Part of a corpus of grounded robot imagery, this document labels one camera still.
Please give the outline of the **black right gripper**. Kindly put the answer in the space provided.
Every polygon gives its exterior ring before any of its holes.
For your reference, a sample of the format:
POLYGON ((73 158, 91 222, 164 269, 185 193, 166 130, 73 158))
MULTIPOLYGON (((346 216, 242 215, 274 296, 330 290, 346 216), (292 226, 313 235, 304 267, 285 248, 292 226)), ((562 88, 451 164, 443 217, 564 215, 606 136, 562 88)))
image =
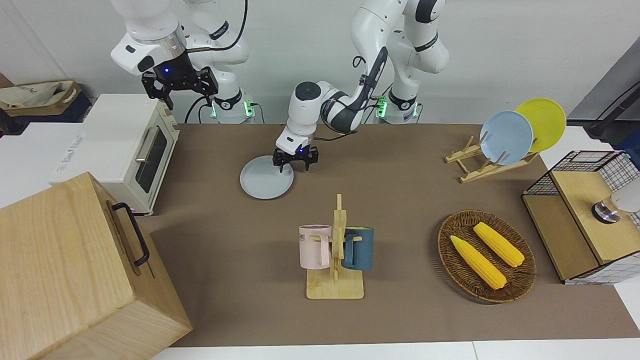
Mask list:
POLYGON ((148 67, 153 72, 141 75, 142 86, 151 100, 162 101, 169 110, 174 109, 171 91, 194 91, 210 98, 219 91, 219 84, 212 68, 195 69, 187 50, 178 57, 160 63, 157 55, 148 56, 148 67))

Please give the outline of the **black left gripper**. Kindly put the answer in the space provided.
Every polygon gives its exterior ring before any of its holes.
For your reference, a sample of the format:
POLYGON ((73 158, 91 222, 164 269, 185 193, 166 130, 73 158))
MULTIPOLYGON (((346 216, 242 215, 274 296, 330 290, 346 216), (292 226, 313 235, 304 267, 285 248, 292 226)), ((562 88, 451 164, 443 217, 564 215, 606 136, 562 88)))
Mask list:
POLYGON ((318 160, 319 150, 311 145, 299 146, 293 154, 283 150, 274 150, 273 153, 273 165, 278 168, 279 173, 283 173, 284 167, 292 161, 304 161, 304 170, 307 172, 311 164, 316 164, 318 160))

